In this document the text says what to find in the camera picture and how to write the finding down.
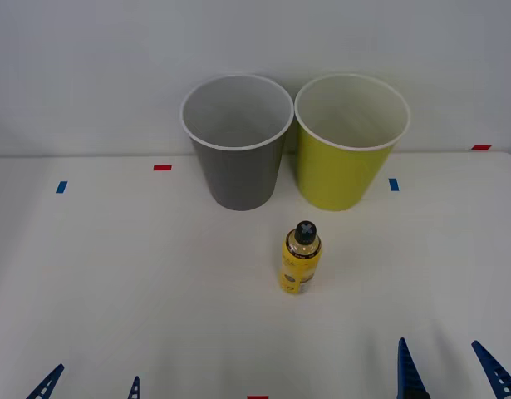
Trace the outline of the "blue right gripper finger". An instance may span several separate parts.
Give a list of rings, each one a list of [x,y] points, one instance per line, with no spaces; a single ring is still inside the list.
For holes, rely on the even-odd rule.
[[[471,343],[497,399],[511,398],[511,376],[477,340]]]
[[[398,342],[397,386],[397,399],[430,399],[403,337]]]

